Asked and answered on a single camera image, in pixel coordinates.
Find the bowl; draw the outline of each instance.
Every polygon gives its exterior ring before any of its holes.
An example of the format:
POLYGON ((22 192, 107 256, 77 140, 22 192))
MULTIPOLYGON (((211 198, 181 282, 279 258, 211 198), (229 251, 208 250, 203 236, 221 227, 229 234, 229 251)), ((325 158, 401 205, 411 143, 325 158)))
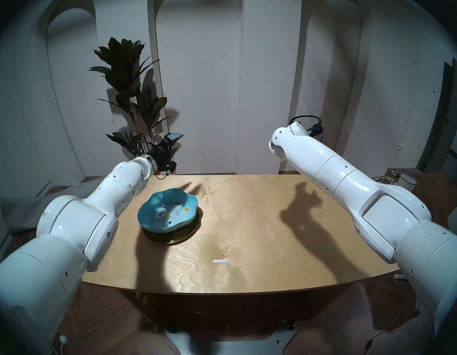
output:
POLYGON ((199 201, 179 188, 155 192, 140 207, 138 223, 154 233, 168 233, 189 224, 196 216, 199 201))

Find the table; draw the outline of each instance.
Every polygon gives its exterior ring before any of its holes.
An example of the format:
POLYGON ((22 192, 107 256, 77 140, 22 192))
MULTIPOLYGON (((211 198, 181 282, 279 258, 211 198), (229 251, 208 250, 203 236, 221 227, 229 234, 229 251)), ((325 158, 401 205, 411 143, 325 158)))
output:
POLYGON ((139 293, 278 293, 396 270, 357 235, 349 214, 303 176, 175 175, 149 180, 119 217, 99 269, 83 281, 139 293), (141 205, 169 188, 197 196, 202 212, 199 230, 174 246, 149 240, 137 220, 141 205))

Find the potted plant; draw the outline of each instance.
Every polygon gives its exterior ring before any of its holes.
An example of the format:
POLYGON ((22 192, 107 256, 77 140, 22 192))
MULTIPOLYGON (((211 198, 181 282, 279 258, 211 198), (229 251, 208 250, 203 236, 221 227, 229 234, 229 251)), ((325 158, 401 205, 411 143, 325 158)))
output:
POLYGON ((153 133, 155 127, 163 122, 166 118, 159 119, 160 110, 166 105, 166 97, 153 97, 151 89, 146 87, 140 90, 140 75, 152 64, 143 67, 149 57, 140 63, 141 51, 145 47, 140 40, 132 42, 131 40, 122 39, 118 42, 115 38, 110 38, 107 47, 99 47, 94 50, 95 54, 109 67, 94 66, 89 71, 100 72, 107 83, 118 91, 115 96, 116 104, 105 100, 122 109, 127 113, 137 132, 133 134, 130 131, 128 135, 120 132, 113 132, 112 135, 106 134, 109 139, 125 147, 132 155, 138 156, 149 151, 149 146, 154 147, 153 133))

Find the cable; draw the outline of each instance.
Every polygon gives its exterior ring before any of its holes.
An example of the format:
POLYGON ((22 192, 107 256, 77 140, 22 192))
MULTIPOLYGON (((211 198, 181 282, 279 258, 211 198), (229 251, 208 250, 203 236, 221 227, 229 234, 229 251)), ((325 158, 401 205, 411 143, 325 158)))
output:
POLYGON ((294 117, 293 119, 291 119, 291 120, 289 121, 288 126, 289 126, 290 124, 292 124, 292 123, 293 123, 296 119, 298 119, 298 118, 315 118, 315 119, 318 120, 317 123, 319 123, 319 124, 322 123, 322 119, 320 119, 320 118, 317 117, 317 116, 297 116, 297 117, 294 117))
POLYGON ((156 174, 155 168, 153 168, 153 163, 151 162, 151 160, 149 161, 149 164, 151 165, 151 170, 153 171, 153 174, 155 175, 156 179, 163 180, 168 176, 168 174, 166 174, 163 178, 158 178, 158 175, 156 174))
POLYGON ((398 305, 399 305, 399 326, 391 327, 390 329, 386 329, 386 330, 384 330, 383 332, 377 333, 375 336, 373 336, 372 338, 370 338, 370 339, 367 341, 367 344, 365 345, 365 352, 363 353, 363 355, 365 355, 365 354, 368 352, 368 350, 370 349, 371 345, 373 345, 373 339, 374 339, 376 336, 379 336, 379 335, 381 335, 382 333, 385 333, 386 331, 391 331, 392 329, 400 328, 400 327, 403 325, 403 316, 401 315, 401 303, 399 302, 398 297, 396 297, 396 300, 398 301, 398 305))

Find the metal base plate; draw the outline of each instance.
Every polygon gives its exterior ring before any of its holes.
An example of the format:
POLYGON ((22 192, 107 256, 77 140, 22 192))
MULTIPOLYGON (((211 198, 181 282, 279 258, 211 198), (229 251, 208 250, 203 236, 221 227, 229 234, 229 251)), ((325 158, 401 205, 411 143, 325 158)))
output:
POLYGON ((266 340, 199 341, 193 339, 183 329, 178 329, 176 333, 166 329, 166 335, 176 345, 181 355, 282 355, 284 348, 298 330, 294 322, 289 326, 286 323, 286 321, 281 322, 266 340))
POLYGON ((197 208, 196 216, 194 217, 194 219, 186 226, 180 227, 175 231, 170 231, 168 233, 155 233, 144 228, 141 228, 141 230, 147 236, 147 238, 158 243, 166 244, 167 246, 173 246, 188 240, 191 236, 195 234, 195 232, 199 229, 200 225, 201 213, 199 211, 199 208, 197 208))

